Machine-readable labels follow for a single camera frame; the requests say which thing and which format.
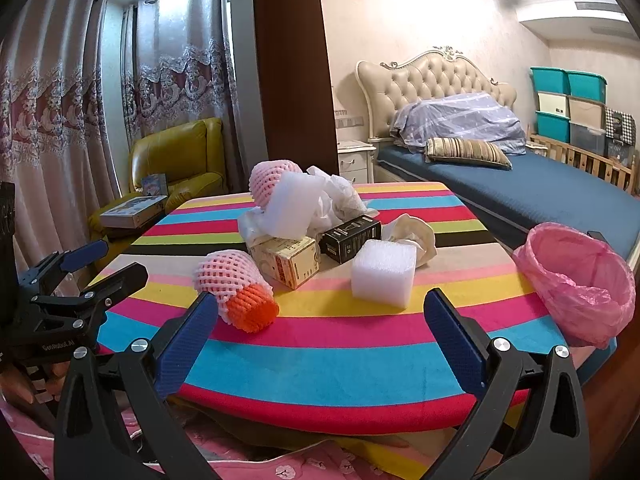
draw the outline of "yellow leather armchair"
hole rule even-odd
[[[129,153],[129,194],[89,217],[91,240],[106,239],[100,223],[101,213],[141,195],[142,178],[155,173],[166,175],[169,198],[164,211],[167,214],[192,198],[226,194],[222,121],[219,118],[193,121],[137,140]],[[135,239],[107,240],[109,253],[95,263],[98,272]]]

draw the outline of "checkered bag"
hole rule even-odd
[[[636,122],[630,114],[617,112],[607,107],[607,137],[636,145]]]

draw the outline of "trash bin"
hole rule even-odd
[[[633,273],[605,242],[546,222],[529,231],[513,259],[571,346],[605,349],[633,317]]]

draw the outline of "storage box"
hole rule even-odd
[[[129,238],[135,236],[141,237],[146,231],[149,231],[154,225],[164,218],[164,209],[157,215],[152,216],[149,220],[141,224],[139,227],[123,228],[123,227],[105,227],[104,234],[110,242],[119,240],[120,238]]]
[[[561,68],[532,66],[533,86],[537,92],[569,94],[569,78]]]
[[[569,97],[569,117],[572,123],[599,130],[604,128],[604,104],[581,97]]]
[[[164,211],[165,196],[137,196],[100,215],[102,227],[135,229]]]
[[[575,70],[567,70],[566,73],[569,77],[571,95],[607,102],[607,80],[601,75]]]
[[[569,117],[567,96],[564,94],[538,92],[538,104],[538,110],[541,112]]]
[[[635,146],[625,144],[621,140],[607,137],[607,157],[618,161],[622,166],[631,168],[634,160]]]
[[[320,251],[313,238],[302,240],[272,238],[249,249],[263,275],[298,288],[319,269]]]
[[[320,250],[339,264],[351,260],[367,240],[380,240],[382,224],[366,215],[338,225],[322,234]]]
[[[549,139],[569,142],[569,119],[560,115],[536,112],[538,134]]]
[[[571,144],[590,153],[604,156],[607,136],[604,130],[571,122]]]

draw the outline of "nightstand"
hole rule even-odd
[[[340,176],[352,184],[373,184],[373,154],[375,147],[361,140],[338,142]]]

